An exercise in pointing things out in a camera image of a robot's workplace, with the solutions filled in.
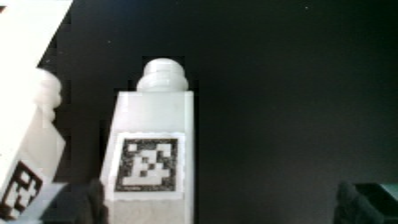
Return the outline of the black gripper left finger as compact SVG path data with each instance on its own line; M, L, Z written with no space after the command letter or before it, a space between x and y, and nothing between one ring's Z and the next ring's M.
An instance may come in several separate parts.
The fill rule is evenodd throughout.
M97 179L60 188L38 220L42 224L108 224L104 189Z

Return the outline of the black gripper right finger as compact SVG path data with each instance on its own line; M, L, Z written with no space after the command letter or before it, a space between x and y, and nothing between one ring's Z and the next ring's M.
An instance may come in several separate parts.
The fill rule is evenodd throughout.
M341 182L333 224L398 224L398 183Z

